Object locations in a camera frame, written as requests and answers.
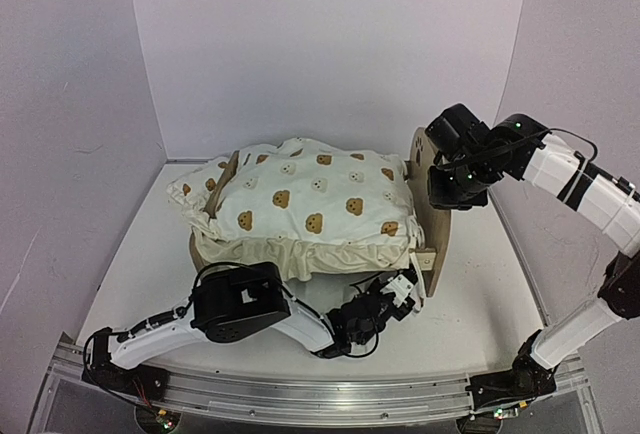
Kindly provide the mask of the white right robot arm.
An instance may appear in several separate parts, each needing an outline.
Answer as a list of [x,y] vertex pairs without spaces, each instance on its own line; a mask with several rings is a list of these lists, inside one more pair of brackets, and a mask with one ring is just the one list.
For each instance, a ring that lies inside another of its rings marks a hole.
[[546,265],[553,272],[583,266],[579,255],[607,246],[603,282],[563,318],[534,332],[507,370],[474,375],[467,387],[476,410],[513,406],[553,393],[562,361],[615,324],[639,316],[639,189],[585,154],[581,136],[513,114],[489,127],[465,105],[445,109],[425,129],[435,156],[428,200],[440,210],[486,206],[504,177],[524,182],[573,214],[551,230]]

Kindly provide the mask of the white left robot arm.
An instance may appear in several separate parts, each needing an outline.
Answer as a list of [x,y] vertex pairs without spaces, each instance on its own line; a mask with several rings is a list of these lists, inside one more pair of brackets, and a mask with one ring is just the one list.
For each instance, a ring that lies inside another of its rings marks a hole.
[[321,314],[294,295],[272,262],[216,262],[199,270],[185,304],[134,326],[94,332],[83,347],[83,374],[96,386],[123,392],[140,383],[144,362],[184,346],[232,344],[274,329],[320,359],[354,357],[377,348],[389,319],[412,312],[419,278],[412,268],[379,272],[353,283],[354,297]]

